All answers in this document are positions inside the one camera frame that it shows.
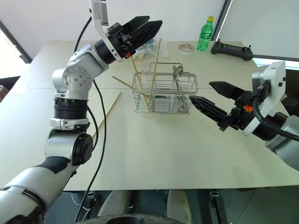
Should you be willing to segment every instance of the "white table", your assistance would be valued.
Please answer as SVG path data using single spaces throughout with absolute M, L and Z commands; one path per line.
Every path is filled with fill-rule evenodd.
M 200 86 L 197 95 L 230 111 L 233 100 L 217 94 L 208 82 L 223 80 L 251 88 L 250 76 L 257 69 L 252 61 L 212 55 L 209 51 L 183 56 L 176 49 L 179 44 L 168 43 L 171 56 L 163 61 L 181 62 L 186 71 L 195 73 Z M 0 104 L 0 186 L 44 160 L 55 91 L 51 74 L 64 66 L 73 46 L 74 42 L 47 44 Z M 149 61 L 153 58 L 136 62 L 138 69 L 147 68 Z M 131 90 L 111 78 L 116 75 L 131 83 L 133 72 L 130 61 L 114 63 L 97 78 L 105 108 L 110 107 L 120 91 L 122 94 L 107 119 L 106 151 L 92 189 L 221 189 L 299 184 L 299 172 L 265 148 L 263 141 L 253 135 L 245 137 L 232 128 L 221 132 L 215 122 L 194 107 L 189 116 L 135 113 Z M 89 105 L 99 122 L 103 115 L 95 89 L 90 91 Z M 278 109 L 285 112 L 282 105 Z M 88 133 L 93 131 L 91 124 Z M 87 188 L 99 162 L 102 139 L 103 128 L 92 158 L 78 168 L 78 174 L 64 190 Z

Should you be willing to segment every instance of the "wire basket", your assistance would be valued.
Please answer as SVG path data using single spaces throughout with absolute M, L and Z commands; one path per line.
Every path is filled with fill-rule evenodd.
M 189 72 L 182 72 L 179 76 L 179 82 L 176 82 L 173 73 L 156 72 L 154 87 L 153 90 L 150 90 L 153 64 L 154 62 L 149 64 L 148 71 L 139 72 L 140 83 L 134 74 L 132 86 L 136 88 L 133 90 L 135 112 L 189 114 L 192 104 L 189 96 L 195 95 L 198 90 L 196 76 Z M 158 64 L 182 65 L 181 63 Z

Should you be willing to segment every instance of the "yellow bottle cap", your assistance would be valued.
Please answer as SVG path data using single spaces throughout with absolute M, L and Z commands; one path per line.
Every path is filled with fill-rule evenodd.
M 214 21 L 214 17 L 209 16 L 209 17 L 207 18 L 207 21 L 208 21 L 208 22 L 213 22 L 213 21 Z

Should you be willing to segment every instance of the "black remote controller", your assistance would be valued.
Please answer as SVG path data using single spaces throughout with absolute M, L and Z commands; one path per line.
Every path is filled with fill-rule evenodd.
M 214 43 L 211 53 L 217 54 L 217 53 L 224 53 L 228 55 L 234 55 L 243 58 L 245 61 L 249 61 L 253 58 L 253 53 L 250 49 L 251 45 L 249 47 L 237 47 L 229 44 L 224 44 L 220 42 L 220 39 Z

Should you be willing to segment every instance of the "green plastic bottle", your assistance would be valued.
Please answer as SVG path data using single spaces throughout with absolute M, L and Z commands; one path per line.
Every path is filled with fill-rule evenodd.
M 206 24 L 201 28 L 201 33 L 197 42 L 197 50 L 206 50 L 209 46 L 209 42 L 214 31 L 213 21 L 214 17 L 209 16 L 207 18 Z

